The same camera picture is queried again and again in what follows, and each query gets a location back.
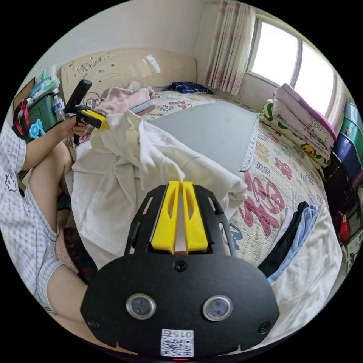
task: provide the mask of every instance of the window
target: window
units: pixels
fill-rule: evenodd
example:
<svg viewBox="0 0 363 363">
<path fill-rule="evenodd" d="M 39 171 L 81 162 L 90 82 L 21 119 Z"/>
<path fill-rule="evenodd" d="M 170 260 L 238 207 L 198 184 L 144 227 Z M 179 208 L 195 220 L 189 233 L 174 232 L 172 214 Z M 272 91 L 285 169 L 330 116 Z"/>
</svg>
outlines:
<svg viewBox="0 0 363 363">
<path fill-rule="evenodd" d="M 248 72 L 276 86 L 290 84 L 322 115 L 335 91 L 329 63 L 301 39 L 261 19 L 256 22 Z"/>
</svg>

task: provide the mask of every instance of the purple storage box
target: purple storage box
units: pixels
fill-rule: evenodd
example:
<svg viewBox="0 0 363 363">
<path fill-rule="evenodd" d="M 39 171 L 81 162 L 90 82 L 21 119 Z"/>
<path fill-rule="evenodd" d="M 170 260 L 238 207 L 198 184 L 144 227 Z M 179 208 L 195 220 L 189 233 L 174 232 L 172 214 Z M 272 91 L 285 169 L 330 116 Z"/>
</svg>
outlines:
<svg viewBox="0 0 363 363">
<path fill-rule="evenodd" d="M 350 180 L 362 169 L 357 151 L 353 143 L 343 133 L 339 133 L 338 139 L 334 144 L 333 151 L 347 170 Z"/>
</svg>

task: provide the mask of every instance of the window frame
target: window frame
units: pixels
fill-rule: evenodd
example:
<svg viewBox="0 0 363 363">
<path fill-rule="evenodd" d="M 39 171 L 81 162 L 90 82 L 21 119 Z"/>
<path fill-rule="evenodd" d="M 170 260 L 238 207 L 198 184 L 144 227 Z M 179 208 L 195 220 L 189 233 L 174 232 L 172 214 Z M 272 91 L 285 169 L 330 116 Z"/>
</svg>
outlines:
<svg viewBox="0 0 363 363">
<path fill-rule="evenodd" d="M 246 74 L 258 78 L 276 88 L 280 87 L 281 85 L 271 81 L 270 79 L 257 74 L 257 73 L 253 73 L 252 72 L 252 68 L 254 65 L 254 61 L 256 60 L 256 55 L 257 55 L 257 50 L 258 50 L 258 44 L 260 41 L 260 37 L 261 37 L 261 28 L 262 28 L 262 23 L 267 23 L 269 25 L 272 25 L 276 28 L 279 28 L 287 33 L 289 33 L 290 35 L 294 36 L 296 38 L 296 41 L 298 42 L 298 52 L 296 54 L 296 61 L 295 61 L 295 66 L 294 66 L 294 71 L 293 74 L 291 76 L 291 79 L 289 81 L 289 85 L 292 88 L 295 88 L 296 83 L 298 81 L 298 77 L 299 77 L 299 73 L 301 70 L 301 65 L 303 63 L 303 44 L 305 43 L 307 46 L 309 46 L 310 48 L 312 48 L 313 51 L 317 52 L 319 55 L 322 55 L 315 46 L 313 46 L 307 39 L 304 39 L 304 37 L 302 37 L 301 35 L 298 34 L 298 32 L 296 32 L 292 27 L 290 27 L 289 25 L 287 25 L 286 23 L 282 22 L 281 20 L 275 19 L 275 18 L 271 18 L 267 15 L 263 15 L 263 14 L 257 14 L 256 15 L 256 21 L 255 21 L 255 25 L 254 25 L 254 31 L 253 31 L 253 36 L 252 36 L 252 42 L 251 42 L 251 51 L 250 51 L 250 56 L 248 58 L 248 63 L 247 63 L 247 69 L 246 69 Z M 333 69 L 333 89 L 332 89 L 332 94 L 330 96 L 330 101 L 325 113 L 325 117 L 328 117 L 328 115 L 330 114 L 330 111 L 332 109 L 333 103 L 334 103 L 334 99 L 337 95 L 337 73 L 334 71 Z"/>
</svg>

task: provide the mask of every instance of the teal storage box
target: teal storage box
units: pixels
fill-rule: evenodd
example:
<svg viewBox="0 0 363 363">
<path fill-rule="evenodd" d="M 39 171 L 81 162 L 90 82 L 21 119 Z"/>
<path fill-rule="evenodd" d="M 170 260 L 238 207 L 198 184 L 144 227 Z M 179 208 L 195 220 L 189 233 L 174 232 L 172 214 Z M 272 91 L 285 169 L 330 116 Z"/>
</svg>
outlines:
<svg viewBox="0 0 363 363">
<path fill-rule="evenodd" d="M 350 102 L 345 103 L 344 116 L 354 122 L 363 134 L 363 122 L 356 105 Z"/>
<path fill-rule="evenodd" d="M 354 145 L 358 159 L 363 159 L 363 123 L 358 109 L 347 102 L 344 110 L 343 125 L 340 130 Z"/>
</svg>

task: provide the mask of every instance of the hand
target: hand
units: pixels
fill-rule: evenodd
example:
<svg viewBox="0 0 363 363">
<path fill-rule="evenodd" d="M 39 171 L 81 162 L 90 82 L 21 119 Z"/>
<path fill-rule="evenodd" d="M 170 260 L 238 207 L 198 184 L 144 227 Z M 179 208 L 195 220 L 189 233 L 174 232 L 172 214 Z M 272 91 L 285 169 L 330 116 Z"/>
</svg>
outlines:
<svg viewBox="0 0 363 363">
<path fill-rule="evenodd" d="M 88 125 L 84 122 L 77 125 L 76 116 L 65 119 L 59 127 L 62 129 L 62 139 L 71 138 L 74 135 L 83 136 L 88 130 Z"/>
<path fill-rule="evenodd" d="M 81 123 L 78 123 L 78 125 L 75 125 L 73 127 L 73 132 L 75 135 L 84 136 L 87 132 L 91 132 L 92 129 L 93 128 L 90 125 L 82 121 Z"/>
</svg>

